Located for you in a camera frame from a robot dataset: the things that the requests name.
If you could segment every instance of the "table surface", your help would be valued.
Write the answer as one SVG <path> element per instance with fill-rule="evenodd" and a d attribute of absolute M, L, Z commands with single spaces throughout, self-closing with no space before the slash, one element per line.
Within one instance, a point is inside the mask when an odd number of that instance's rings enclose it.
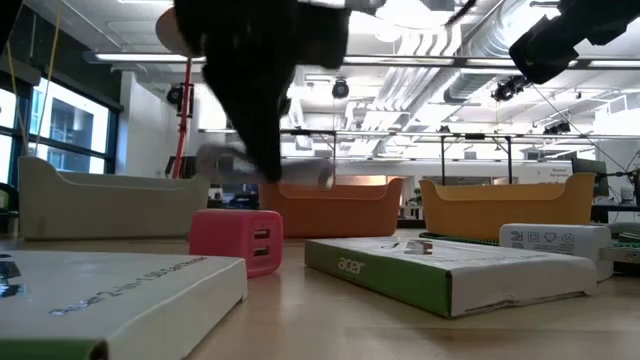
<path fill-rule="evenodd" d="M 415 236 L 418 231 L 399 231 Z M 33 249 L 185 254 L 181 240 L 0 241 Z M 188 360 L 640 359 L 640 279 L 590 297 L 448 320 L 304 266 L 289 242 L 276 274 L 249 281 L 238 304 Z"/>

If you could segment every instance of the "white box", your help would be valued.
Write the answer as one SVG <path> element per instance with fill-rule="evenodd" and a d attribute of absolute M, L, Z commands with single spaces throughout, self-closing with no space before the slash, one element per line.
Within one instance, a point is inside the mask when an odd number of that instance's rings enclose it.
<path fill-rule="evenodd" d="M 236 258 L 9 251 L 0 294 L 2 360 L 178 360 L 246 297 L 247 275 Z"/>
<path fill-rule="evenodd" d="M 446 317 L 590 294 L 593 263 L 576 256 L 410 238 L 310 240 L 307 266 Z"/>

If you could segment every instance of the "white device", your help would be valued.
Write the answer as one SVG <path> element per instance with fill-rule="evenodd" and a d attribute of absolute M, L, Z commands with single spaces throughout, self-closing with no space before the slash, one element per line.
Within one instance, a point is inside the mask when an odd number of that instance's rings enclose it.
<path fill-rule="evenodd" d="M 613 275 L 613 261 L 603 259 L 601 250 L 612 244 L 605 226 L 506 224 L 500 229 L 500 246 L 579 256 L 591 259 L 598 281 Z"/>

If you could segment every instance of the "acer logo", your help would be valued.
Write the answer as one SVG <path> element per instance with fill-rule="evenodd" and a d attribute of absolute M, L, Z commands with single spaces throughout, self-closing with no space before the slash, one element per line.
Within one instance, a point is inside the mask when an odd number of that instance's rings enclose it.
<path fill-rule="evenodd" d="M 364 267 L 364 265 L 364 263 L 357 262 L 355 260 L 340 258 L 338 269 L 358 275 L 360 274 L 360 270 Z"/>

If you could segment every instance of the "red stand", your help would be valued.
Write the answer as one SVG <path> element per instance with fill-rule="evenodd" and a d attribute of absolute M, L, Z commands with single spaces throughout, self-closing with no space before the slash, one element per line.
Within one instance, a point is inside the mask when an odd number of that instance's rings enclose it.
<path fill-rule="evenodd" d="M 176 161 L 173 165 L 172 178 L 177 179 L 180 175 L 180 166 L 182 165 L 182 152 L 184 147 L 184 139 L 187 136 L 187 117 L 189 115 L 189 97 L 191 89 L 191 65 L 193 60 L 187 59 L 187 73 L 184 78 L 184 91 L 182 95 L 182 118 L 180 120 L 180 127 L 178 128 L 178 150 L 176 151 Z"/>

